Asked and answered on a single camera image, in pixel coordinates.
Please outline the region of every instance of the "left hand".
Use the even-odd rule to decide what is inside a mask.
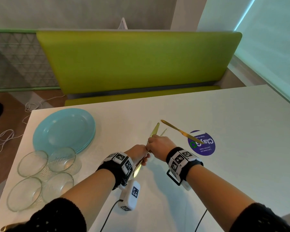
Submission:
[[[147,154],[145,145],[135,145],[131,149],[125,151],[125,153],[132,159],[134,164],[137,164],[144,156],[146,156],[142,162],[143,166],[146,165],[148,158],[150,158],[150,154]]]

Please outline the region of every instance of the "white table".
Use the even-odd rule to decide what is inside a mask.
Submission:
[[[108,154],[146,144],[156,123],[164,119],[187,132],[209,133],[216,150],[210,156],[200,156],[205,167],[279,216],[290,213],[290,104],[267,85],[74,107],[87,110],[97,122],[94,140],[80,154],[82,169],[74,176],[76,183],[92,174]],[[34,150],[36,127],[60,109],[65,108],[32,112],[0,199],[0,228],[26,221],[38,210],[13,213],[6,206],[6,198],[22,179],[17,164]],[[161,124],[158,134],[165,128]],[[179,132],[168,128],[165,135],[191,150]],[[167,169],[166,163],[151,158],[136,177],[141,190],[135,211],[124,212],[116,206],[104,232],[194,231],[205,207],[192,190],[176,186],[166,175]],[[90,231],[100,231],[119,195],[119,189],[112,191]],[[222,230],[207,213],[198,231]]]

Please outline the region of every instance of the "purple sticker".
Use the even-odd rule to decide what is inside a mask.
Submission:
[[[204,142],[204,144],[200,144],[188,138],[189,146],[194,152],[202,156],[210,156],[214,153],[216,145],[213,138],[208,133],[200,130],[194,130],[190,133],[190,135]]]

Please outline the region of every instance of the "green bench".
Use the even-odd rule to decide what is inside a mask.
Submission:
[[[38,31],[66,106],[219,89],[239,32]]]

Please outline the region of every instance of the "sleeve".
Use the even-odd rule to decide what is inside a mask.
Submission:
[[[9,232],[86,232],[86,222],[79,208],[70,200],[57,198],[33,214],[25,224],[18,225]]]
[[[290,232],[290,226],[271,209],[260,203],[248,206],[235,220],[229,232]]]

